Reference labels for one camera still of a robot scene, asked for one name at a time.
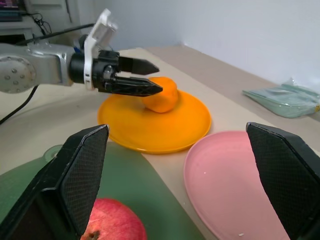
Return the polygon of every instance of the green plastic bag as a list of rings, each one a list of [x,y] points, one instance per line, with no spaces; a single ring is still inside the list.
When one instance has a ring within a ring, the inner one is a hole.
[[[318,93],[290,83],[242,92],[271,112],[285,118],[297,118],[320,110]]]

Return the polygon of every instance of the orange plate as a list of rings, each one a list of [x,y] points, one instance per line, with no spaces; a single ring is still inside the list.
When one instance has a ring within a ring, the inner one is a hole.
[[[116,143],[150,154],[186,149],[204,137],[211,126],[207,107],[194,96],[178,91],[179,101],[166,113],[145,108],[141,98],[111,95],[100,106],[99,124],[108,124]]]

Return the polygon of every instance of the plate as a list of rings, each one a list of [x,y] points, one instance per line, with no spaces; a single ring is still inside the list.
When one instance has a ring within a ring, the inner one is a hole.
[[[207,107],[194,96],[178,91],[175,108],[156,113],[145,108],[140,97],[113,94],[100,106],[99,124],[108,124],[109,138],[140,152],[173,153],[204,137],[211,126]]]
[[[260,182],[245,131],[210,134],[184,163],[187,194],[220,240],[289,240]]]

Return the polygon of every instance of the beige table surface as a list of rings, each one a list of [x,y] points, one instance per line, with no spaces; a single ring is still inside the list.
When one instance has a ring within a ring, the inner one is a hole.
[[[195,74],[192,78],[141,48],[124,50],[120,53],[122,56],[151,61],[160,68],[160,72],[154,76],[168,76],[176,81],[179,89],[199,98],[208,107],[213,117],[211,133],[226,130],[244,131],[247,122],[273,126],[267,120],[241,106],[240,102],[236,103],[201,83],[198,79],[201,79],[199,77],[201,74]],[[178,56],[179,54],[173,55],[176,62],[187,59],[183,54],[181,58]],[[197,60],[194,60],[194,66],[197,66]],[[0,93],[0,117],[4,117],[19,106],[28,94],[29,92],[15,95]],[[42,156],[50,147],[64,143],[68,136],[97,125],[98,107],[107,97],[108,95],[105,93],[86,91],[81,84],[74,84],[72,87],[40,86],[31,102],[19,114],[0,127],[0,174]],[[144,156],[206,239],[215,240],[214,235],[195,213],[186,194],[183,180],[183,165],[186,154],[187,151],[165,155],[144,154]]]

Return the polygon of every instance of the white wall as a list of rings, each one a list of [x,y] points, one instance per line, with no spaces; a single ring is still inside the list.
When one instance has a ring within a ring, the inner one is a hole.
[[[114,49],[179,44],[181,26],[177,21],[181,0],[96,0],[94,11],[111,11],[118,32]]]
[[[90,3],[95,17],[109,8],[117,21],[119,31],[111,43],[115,49],[186,43],[276,83],[291,76],[304,83],[319,82],[319,0],[93,0]]]
[[[190,47],[276,83],[295,76],[319,84],[319,0],[184,0],[184,5],[196,16],[183,29]]]

